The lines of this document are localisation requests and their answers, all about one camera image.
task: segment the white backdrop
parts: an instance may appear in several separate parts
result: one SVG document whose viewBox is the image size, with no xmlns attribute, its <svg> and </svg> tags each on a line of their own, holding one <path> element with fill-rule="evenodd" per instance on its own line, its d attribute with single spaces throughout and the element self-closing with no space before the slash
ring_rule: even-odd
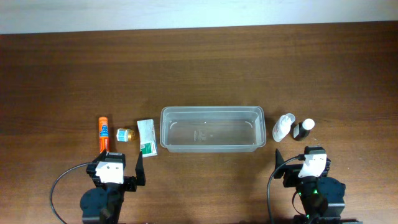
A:
<svg viewBox="0 0 398 224">
<path fill-rule="evenodd" d="M 0 34 L 398 20 L 398 0 L 0 0 Z"/>
</svg>

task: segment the wooden table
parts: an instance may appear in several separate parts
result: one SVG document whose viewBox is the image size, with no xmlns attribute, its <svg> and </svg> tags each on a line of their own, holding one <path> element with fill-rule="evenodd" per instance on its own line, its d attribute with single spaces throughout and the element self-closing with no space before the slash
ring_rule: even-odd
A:
<svg viewBox="0 0 398 224">
<path fill-rule="evenodd" d="M 397 22 L 2 35 L 0 59 L 1 223 L 57 223 L 50 187 L 97 156 L 99 115 L 112 135 L 152 118 L 159 137 L 162 108 L 188 105 L 261 106 L 267 144 L 231 154 L 158 145 L 121 223 L 267 222 L 275 149 L 288 158 L 307 145 L 323 146 L 330 177 L 346 184 L 344 218 L 398 220 Z M 315 120 L 306 140 L 273 140 L 287 112 Z M 139 143 L 111 140 L 135 175 Z M 59 182 L 55 207 L 68 223 L 81 222 L 93 187 L 84 169 Z M 275 217 L 295 215 L 293 193 L 273 181 Z"/>
</svg>

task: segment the black bottle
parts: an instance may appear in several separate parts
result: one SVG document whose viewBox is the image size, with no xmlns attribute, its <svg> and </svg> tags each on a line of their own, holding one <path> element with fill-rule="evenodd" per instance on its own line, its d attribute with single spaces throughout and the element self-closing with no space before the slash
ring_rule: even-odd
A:
<svg viewBox="0 0 398 224">
<path fill-rule="evenodd" d="M 313 119 L 306 119 L 303 122 L 300 122 L 293 129 L 293 138 L 296 141 L 301 141 L 305 139 L 305 137 L 310 134 L 311 129 L 315 126 L 315 122 Z"/>
</svg>

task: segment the white cap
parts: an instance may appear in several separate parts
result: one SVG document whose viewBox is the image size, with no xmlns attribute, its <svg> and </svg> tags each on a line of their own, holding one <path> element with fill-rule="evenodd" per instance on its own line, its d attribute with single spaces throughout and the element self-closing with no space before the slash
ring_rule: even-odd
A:
<svg viewBox="0 0 398 224">
<path fill-rule="evenodd" d="M 313 119 L 306 119 L 305 121 L 303 121 L 303 128 L 306 130 L 311 130 L 313 129 L 313 127 L 315 126 L 315 122 Z"/>
</svg>

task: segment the orange bottle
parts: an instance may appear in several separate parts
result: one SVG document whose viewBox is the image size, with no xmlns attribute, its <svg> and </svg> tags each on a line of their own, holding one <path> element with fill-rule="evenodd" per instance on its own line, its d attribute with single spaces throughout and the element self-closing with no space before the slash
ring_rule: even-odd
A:
<svg viewBox="0 0 398 224">
<path fill-rule="evenodd" d="M 108 119 L 106 117 L 100 117 L 98 119 L 99 126 L 99 153 L 104 150 L 109 152 L 109 127 Z"/>
</svg>

